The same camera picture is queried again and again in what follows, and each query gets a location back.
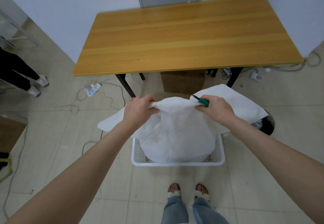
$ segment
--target white sneaker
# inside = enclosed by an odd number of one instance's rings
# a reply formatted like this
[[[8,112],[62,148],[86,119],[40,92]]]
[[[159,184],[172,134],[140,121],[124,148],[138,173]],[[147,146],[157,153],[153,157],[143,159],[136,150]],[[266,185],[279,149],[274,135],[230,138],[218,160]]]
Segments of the white sneaker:
[[[47,77],[42,74],[39,75],[39,79],[36,80],[36,83],[41,85],[42,87],[47,87],[50,84],[47,80]]]
[[[27,91],[30,95],[33,95],[35,98],[39,97],[41,94],[40,91],[37,90],[36,87],[31,86],[30,89]]]

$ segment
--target table top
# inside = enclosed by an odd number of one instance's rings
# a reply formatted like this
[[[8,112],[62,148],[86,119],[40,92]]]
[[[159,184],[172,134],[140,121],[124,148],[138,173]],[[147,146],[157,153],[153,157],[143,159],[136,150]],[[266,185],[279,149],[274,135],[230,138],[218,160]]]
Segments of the table top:
[[[98,13],[73,75],[301,63],[267,0]]]

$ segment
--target laundry basket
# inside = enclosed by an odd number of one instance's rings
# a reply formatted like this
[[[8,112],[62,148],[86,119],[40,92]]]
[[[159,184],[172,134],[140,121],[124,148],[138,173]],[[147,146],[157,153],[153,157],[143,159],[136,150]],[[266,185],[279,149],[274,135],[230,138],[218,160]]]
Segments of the laundry basket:
[[[190,162],[181,163],[156,163],[149,160],[143,152],[140,141],[133,139],[132,147],[132,163],[135,166],[147,167],[170,167],[170,166],[220,166],[225,162],[225,153],[223,147],[223,138],[221,134],[217,135],[215,141],[215,150],[206,156],[199,156]]]

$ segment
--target sandal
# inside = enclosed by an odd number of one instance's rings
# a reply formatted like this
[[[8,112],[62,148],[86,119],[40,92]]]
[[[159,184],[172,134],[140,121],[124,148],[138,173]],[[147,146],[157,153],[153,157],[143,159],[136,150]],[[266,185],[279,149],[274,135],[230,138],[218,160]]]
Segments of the sandal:
[[[199,191],[199,190],[198,190],[198,186],[202,186],[202,187],[204,187],[207,193],[203,194],[201,191]],[[202,197],[202,198],[205,199],[205,200],[208,202],[208,204],[210,205],[210,200],[209,200],[209,194],[208,194],[208,193],[209,193],[209,192],[208,192],[207,188],[206,188],[203,184],[198,183],[198,184],[196,185],[196,188],[195,188],[195,200],[196,200],[197,198],[199,198],[199,197]]]
[[[169,188],[170,188],[173,184],[176,184],[179,190],[178,190],[178,191],[174,191],[174,193],[173,193],[172,191],[171,191],[171,192],[168,192],[168,199],[171,198],[171,197],[173,197],[173,196],[178,196],[178,197],[181,198],[181,190],[180,190],[180,186],[179,186],[179,184],[177,184],[177,183],[172,183],[172,184],[169,186]]]

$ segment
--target black pants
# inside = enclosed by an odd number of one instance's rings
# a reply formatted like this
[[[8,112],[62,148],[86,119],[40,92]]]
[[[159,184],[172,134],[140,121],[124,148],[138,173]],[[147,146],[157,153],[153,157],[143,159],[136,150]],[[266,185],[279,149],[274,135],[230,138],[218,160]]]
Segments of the black pants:
[[[0,47],[0,79],[27,91],[30,89],[30,80],[17,72],[34,80],[39,79],[39,75],[21,58]]]

